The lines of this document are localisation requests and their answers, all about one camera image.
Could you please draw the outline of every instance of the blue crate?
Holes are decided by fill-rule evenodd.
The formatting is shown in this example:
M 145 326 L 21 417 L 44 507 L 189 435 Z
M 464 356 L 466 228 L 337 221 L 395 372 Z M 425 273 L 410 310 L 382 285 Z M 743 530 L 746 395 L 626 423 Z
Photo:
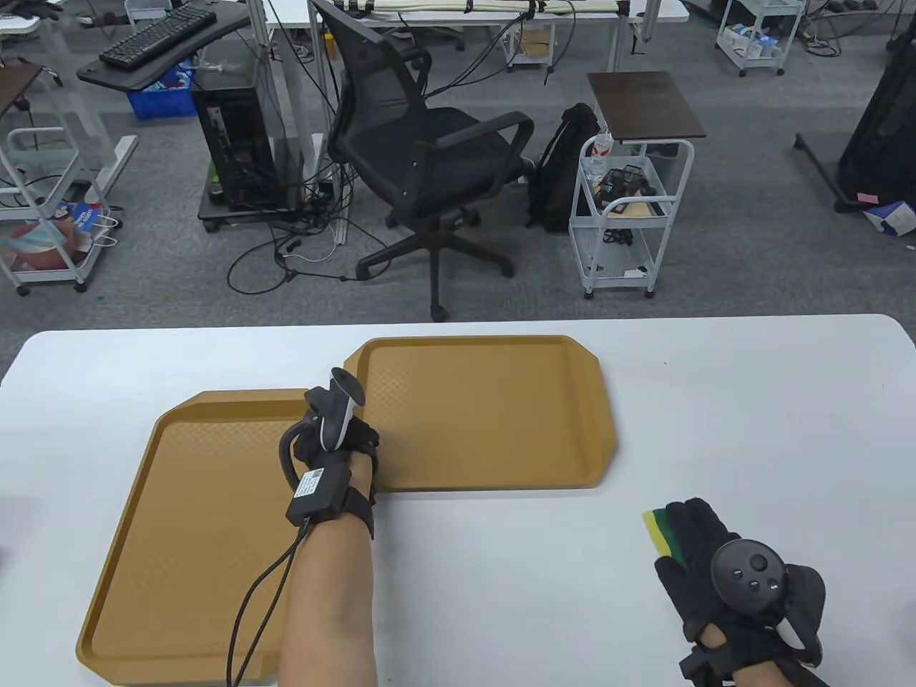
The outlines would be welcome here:
M 157 83 L 138 93 L 128 93 L 127 100 L 139 120 L 164 117 L 194 117 L 197 110 L 191 99 L 191 79 L 184 69 L 175 67 Z

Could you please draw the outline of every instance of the keyboard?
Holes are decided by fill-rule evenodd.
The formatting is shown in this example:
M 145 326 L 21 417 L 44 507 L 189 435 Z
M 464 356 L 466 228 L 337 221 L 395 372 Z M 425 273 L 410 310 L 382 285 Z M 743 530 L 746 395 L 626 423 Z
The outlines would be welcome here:
M 152 26 L 113 43 L 99 53 L 99 60 L 120 70 L 133 71 L 215 21 L 216 13 L 212 10 L 182 5 Z

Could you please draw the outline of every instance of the label sticker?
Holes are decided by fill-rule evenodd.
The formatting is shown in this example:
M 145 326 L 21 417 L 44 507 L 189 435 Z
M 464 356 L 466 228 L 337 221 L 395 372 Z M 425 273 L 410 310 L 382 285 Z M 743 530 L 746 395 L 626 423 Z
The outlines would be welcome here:
M 322 473 L 324 468 L 320 467 L 317 470 L 312 470 L 302 476 L 302 479 L 299 480 L 299 487 L 296 489 L 296 494 L 294 498 L 299 498 L 300 496 L 310 496 L 315 493 L 315 489 L 318 488 L 318 483 L 322 480 Z

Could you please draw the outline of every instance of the black mesh chair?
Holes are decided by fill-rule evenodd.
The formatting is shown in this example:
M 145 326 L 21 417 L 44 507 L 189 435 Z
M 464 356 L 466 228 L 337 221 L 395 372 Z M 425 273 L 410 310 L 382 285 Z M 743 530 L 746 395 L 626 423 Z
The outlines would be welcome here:
M 414 235 L 364 257 L 356 278 L 369 268 L 421 249 L 430 252 L 430 313 L 448 318 L 439 304 L 439 253 L 443 248 L 495 263 L 504 277 L 515 266 L 501 256 L 454 234 L 474 218 L 469 202 L 492 198 L 507 181 L 525 173 L 521 151 L 534 123 L 521 112 L 486 122 L 451 107 L 427 108 L 423 89 L 432 65 L 430 53 L 412 46 L 398 52 L 383 36 L 324 0 L 311 0 L 321 12 L 343 57 L 346 73 L 341 102 L 328 141 L 335 162 L 349 162 L 379 198 L 391 205 L 389 226 L 403 224 Z M 414 78 L 406 62 L 419 66 Z M 512 142 L 498 132 L 515 127 Z M 442 216 L 460 211 L 459 218 Z

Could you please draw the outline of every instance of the computer tower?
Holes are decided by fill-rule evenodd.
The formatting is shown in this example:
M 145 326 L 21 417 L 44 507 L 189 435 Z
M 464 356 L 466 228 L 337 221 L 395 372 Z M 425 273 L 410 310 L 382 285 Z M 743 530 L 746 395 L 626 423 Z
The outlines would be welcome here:
M 837 166 L 847 198 L 885 205 L 916 204 L 916 17 Z
M 211 43 L 194 72 L 191 97 L 233 212 L 297 204 L 300 154 L 282 133 L 276 90 L 267 87 L 272 78 L 267 54 L 241 38 Z

